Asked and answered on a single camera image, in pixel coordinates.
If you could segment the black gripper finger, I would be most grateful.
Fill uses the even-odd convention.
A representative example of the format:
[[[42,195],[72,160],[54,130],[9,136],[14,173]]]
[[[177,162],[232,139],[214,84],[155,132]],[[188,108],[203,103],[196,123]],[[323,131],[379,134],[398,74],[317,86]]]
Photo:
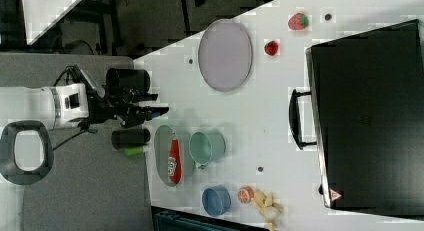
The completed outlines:
[[[156,101],[158,98],[158,94],[134,94],[132,96],[131,102],[144,102],[144,101]]]
[[[156,117],[162,116],[169,111],[168,107],[137,107],[136,108],[136,120],[137,121],[150,121]]]

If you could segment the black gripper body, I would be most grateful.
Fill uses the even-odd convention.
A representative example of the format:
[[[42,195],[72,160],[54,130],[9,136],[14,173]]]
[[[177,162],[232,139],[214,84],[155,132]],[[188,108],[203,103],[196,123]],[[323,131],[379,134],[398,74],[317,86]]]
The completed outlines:
[[[147,115],[142,107],[124,101],[110,102],[95,91],[87,92],[87,101],[89,114],[79,122],[78,127],[81,129],[88,129],[91,125],[108,120],[117,120],[122,128],[128,129],[146,121]]]

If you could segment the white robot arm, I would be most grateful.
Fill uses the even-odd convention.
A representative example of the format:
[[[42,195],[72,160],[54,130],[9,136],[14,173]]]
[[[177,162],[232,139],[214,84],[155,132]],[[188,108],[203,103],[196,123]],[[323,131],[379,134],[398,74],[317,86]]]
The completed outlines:
[[[91,126],[117,120],[124,129],[166,114],[167,107],[139,106],[139,101],[156,99],[155,94],[135,99],[98,93],[83,84],[41,88],[1,89],[1,176],[16,185],[32,185],[45,178],[53,167],[55,147],[49,132],[78,128],[92,132]],[[25,170],[18,166],[19,148],[38,151],[42,162]]]

